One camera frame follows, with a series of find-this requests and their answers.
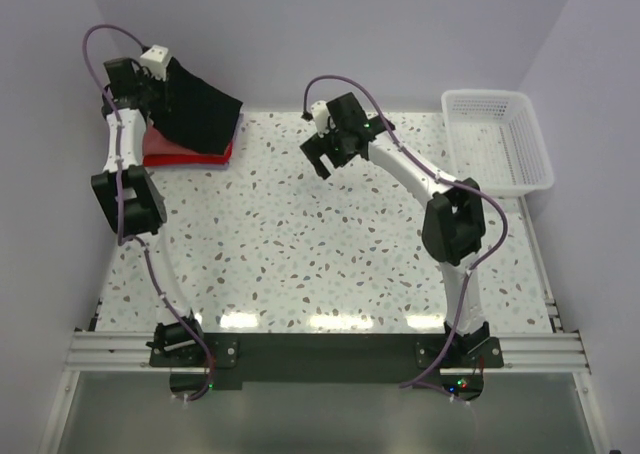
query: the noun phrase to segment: folded cloth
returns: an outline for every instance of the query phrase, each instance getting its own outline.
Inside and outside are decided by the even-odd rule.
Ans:
[[[149,103],[153,124],[168,140],[199,154],[224,156],[242,102],[194,76],[174,57],[167,82]]]
[[[233,138],[221,155],[200,154],[186,147],[179,146],[164,137],[160,131],[150,125],[142,140],[143,164],[153,166],[178,166],[183,164],[206,164],[214,169],[226,169],[233,152],[235,141],[242,116],[238,118]]]

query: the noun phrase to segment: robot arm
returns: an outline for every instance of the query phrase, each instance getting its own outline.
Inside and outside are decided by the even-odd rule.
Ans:
[[[103,114],[109,125],[109,154],[102,173],[91,178],[91,185],[111,229],[117,232],[116,175],[118,160],[121,161],[123,237],[130,239],[135,236],[138,242],[131,246],[139,252],[147,250],[151,265],[151,269],[142,270],[146,273],[146,285],[156,307],[157,327],[150,347],[157,354],[188,358],[194,356],[193,351],[198,347],[184,326],[177,322],[176,314],[200,336],[202,329],[182,293],[169,259],[163,227],[167,220],[163,197],[142,165],[142,141],[150,119],[149,106],[151,103],[158,105],[158,99],[162,101],[169,59],[166,48],[153,46],[139,61],[125,58],[105,63],[119,116],[105,103]],[[154,290],[151,272],[163,289],[164,299]],[[175,312],[171,312],[167,303]]]
[[[321,156],[326,155],[334,167],[341,167],[356,155],[361,155],[389,172],[425,209],[422,240],[429,254],[440,262],[447,297],[445,329],[453,328],[467,269],[477,260],[480,239],[485,233],[481,200],[426,176],[399,150],[379,116],[372,119],[366,117],[353,94],[346,94],[328,103],[315,103],[311,114],[317,133],[301,149],[321,177],[326,179],[330,175]],[[415,151],[411,154],[440,178],[455,180]],[[463,181],[463,184],[477,188],[471,179]],[[462,344],[467,341],[463,350],[469,351],[489,338],[477,276],[471,276],[460,309],[455,330]]]

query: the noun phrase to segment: speckled white surface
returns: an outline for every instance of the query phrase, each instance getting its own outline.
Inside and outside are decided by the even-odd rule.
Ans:
[[[441,114],[390,113],[405,141],[449,169]],[[246,113],[228,171],[158,169],[170,256],[205,331],[441,332],[438,266],[422,247],[420,205],[363,159],[322,181],[298,146],[299,113]],[[551,332],[517,201],[501,201],[506,244],[479,269],[493,332]],[[500,233],[485,205],[487,243]],[[153,331],[154,292],[121,248],[97,330]]]

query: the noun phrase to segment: white wall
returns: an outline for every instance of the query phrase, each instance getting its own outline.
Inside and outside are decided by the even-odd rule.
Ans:
[[[452,88],[515,89],[566,2],[96,1],[105,19],[169,46],[248,105],[296,109],[326,73],[357,78],[387,108],[439,109]]]
[[[95,308],[113,246],[89,179],[108,133],[80,51],[100,20],[93,0],[0,0],[3,453],[36,451],[73,327]],[[94,41],[97,60],[116,54],[109,36]]]
[[[521,86],[557,178],[529,200],[536,232],[622,452],[640,445],[638,19],[638,0],[569,0]]]

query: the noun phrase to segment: plastic basket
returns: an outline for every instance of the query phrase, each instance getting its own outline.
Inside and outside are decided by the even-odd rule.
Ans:
[[[442,95],[453,174],[494,196],[548,189],[554,176],[533,106],[520,92],[455,90]]]

